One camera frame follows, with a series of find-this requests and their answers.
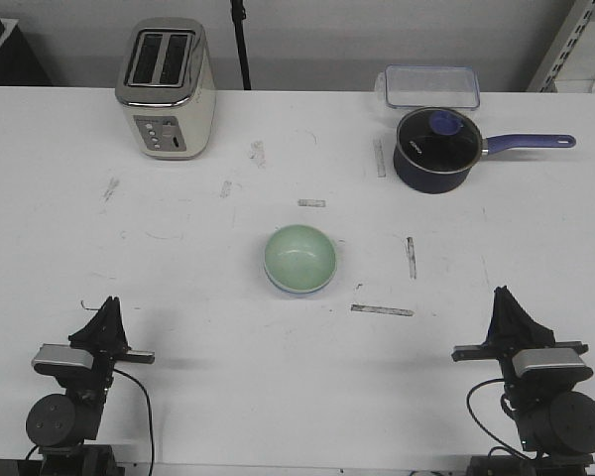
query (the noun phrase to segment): green bowl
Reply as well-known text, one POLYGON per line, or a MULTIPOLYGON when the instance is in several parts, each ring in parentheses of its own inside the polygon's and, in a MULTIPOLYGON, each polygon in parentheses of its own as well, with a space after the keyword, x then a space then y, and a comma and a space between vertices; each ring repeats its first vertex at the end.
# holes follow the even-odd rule
POLYGON ((333 244, 312 226, 285 226, 271 235, 265 247, 267 276, 289 293, 312 293, 323 288, 336 266, 333 244))

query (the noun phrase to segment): white toaster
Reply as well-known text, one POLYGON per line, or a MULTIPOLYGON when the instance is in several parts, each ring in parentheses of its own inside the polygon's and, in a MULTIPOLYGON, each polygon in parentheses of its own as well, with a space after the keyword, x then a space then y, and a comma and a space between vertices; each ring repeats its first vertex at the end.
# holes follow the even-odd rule
POLYGON ((202 152, 216 103, 202 26, 184 18, 140 22, 130 37, 115 95, 145 154, 184 160, 202 152))

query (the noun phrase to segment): white table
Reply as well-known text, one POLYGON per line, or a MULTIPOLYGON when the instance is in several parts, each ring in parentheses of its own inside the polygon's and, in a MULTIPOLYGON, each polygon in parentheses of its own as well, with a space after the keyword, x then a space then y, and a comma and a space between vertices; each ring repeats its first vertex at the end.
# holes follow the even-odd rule
MULTIPOLYGON (((500 370, 450 353, 484 340, 495 286, 558 340, 588 343, 595 370, 595 95, 483 94, 471 116, 484 135, 577 146, 507 151, 427 195, 395 175, 398 118, 373 94, 220 91, 204 153, 161 162, 138 152, 112 90, 0 88, 0 457, 26 454, 30 407, 60 392, 30 366, 39 346, 67 343, 93 315, 80 301, 110 295, 130 345, 157 354, 119 368, 150 391, 160 462, 462 469, 486 453, 464 399, 500 370), (339 255, 308 297, 261 263, 266 238, 298 222, 339 255)), ((595 376, 576 389, 595 400, 595 376)), ((518 445, 500 390, 473 405, 518 445)), ((149 457, 143 396, 122 378, 98 442, 149 457)))

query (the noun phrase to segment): blue saucepan handle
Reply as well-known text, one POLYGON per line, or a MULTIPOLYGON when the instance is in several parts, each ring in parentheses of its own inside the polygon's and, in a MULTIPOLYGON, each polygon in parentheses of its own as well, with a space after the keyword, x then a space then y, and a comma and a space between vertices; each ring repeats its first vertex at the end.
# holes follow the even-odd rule
POLYGON ((569 148, 575 146, 573 136, 563 134, 508 134, 487 138, 487 154, 496 154, 515 147, 569 148))

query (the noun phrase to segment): white wall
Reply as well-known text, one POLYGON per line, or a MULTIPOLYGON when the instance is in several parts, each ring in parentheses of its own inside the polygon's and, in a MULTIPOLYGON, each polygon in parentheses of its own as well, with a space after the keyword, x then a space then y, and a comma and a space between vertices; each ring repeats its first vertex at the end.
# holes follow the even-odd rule
MULTIPOLYGON (((481 89, 527 87, 572 0, 245 0, 254 89, 368 90, 391 62, 471 65, 481 89)), ((220 88, 240 88, 228 0, 0 0, 55 84, 114 85, 131 29, 207 30, 220 88)))

